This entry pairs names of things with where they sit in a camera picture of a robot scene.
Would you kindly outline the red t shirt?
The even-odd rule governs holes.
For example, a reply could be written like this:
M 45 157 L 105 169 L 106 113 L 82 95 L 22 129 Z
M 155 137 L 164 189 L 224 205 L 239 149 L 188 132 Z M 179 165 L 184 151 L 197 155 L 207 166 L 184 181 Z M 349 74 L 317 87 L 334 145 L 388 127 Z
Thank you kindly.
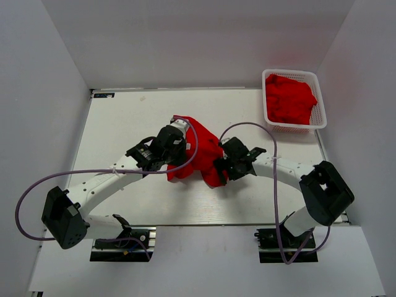
M 194 127 L 198 138 L 198 151 L 193 161 L 184 168 L 167 174 L 169 182 L 184 179 L 194 172 L 199 172 L 202 179 L 210 187 L 224 186 L 228 181 L 228 173 L 223 170 L 219 177 L 214 161 L 223 157 L 223 149 L 218 145 L 219 139 L 206 127 L 189 116 L 183 116 Z

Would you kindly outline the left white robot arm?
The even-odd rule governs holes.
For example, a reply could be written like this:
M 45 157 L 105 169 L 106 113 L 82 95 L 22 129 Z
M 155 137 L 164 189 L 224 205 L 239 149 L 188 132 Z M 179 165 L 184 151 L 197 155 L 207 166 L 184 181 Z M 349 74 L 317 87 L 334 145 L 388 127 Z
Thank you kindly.
M 130 242 L 132 228 L 117 214 L 97 216 L 91 211 L 131 183 L 159 171 L 163 165 L 182 165 L 187 161 L 187 122 L 176 120 L 163 127 L 157 136 L 141 140 L 130 148 L 109 173 L 62 190 L 52 188 L 46 198 L 42 221 L 62 249 L 70 249 L 83 239 L 111 241 L 118 247 Z

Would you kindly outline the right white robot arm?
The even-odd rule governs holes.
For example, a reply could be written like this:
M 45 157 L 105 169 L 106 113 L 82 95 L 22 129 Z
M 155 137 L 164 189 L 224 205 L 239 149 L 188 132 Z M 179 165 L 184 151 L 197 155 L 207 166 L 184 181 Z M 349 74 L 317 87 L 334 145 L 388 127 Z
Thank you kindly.
M 223 156 L 213 165 L 220 181 L 237 180 L 246 175 L 273 178 L 299 190 L 305 206 L 280 224 L 280 241 L 295 246 L 302 234 L 317 226 L 330 226 L 354 202 L 355 197 L 332 163 L 305 165 L 284 158 L 275 158 L 264 148 L 249 150 L 238 138 L 222 144 Z

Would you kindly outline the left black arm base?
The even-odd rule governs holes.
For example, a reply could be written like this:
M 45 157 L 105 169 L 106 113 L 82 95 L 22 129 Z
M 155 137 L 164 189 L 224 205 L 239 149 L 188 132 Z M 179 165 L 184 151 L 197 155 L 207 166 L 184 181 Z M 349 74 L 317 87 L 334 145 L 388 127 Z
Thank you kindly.
M 87 236 L 93 240 L 91 262 L 149 262 L 157 229 L 135 226 L 118 214 L 89 217 Z

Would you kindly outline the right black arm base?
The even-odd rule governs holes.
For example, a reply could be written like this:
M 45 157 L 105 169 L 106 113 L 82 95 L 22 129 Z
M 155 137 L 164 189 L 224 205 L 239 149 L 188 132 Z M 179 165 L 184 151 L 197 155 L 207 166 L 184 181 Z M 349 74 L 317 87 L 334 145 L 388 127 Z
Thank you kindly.
M 259 261 L 261 264 L 282 264 L 283 259 L 280 253 L 280 248 L 277 241 L 277 234 L 275 228 L 260 228 L 254 233 L 258 243 Z M 304 232 L 298 237 L 286 235 L 281 231 L 281 241 L 283 246 L 284 257 L 286 261 L 290 261 L 298 248 L 303 244 L 304 248 L 298 254 L 294 263 L 314 263 L 318 262 L 316 242 L 314 235 L 310 232 Z

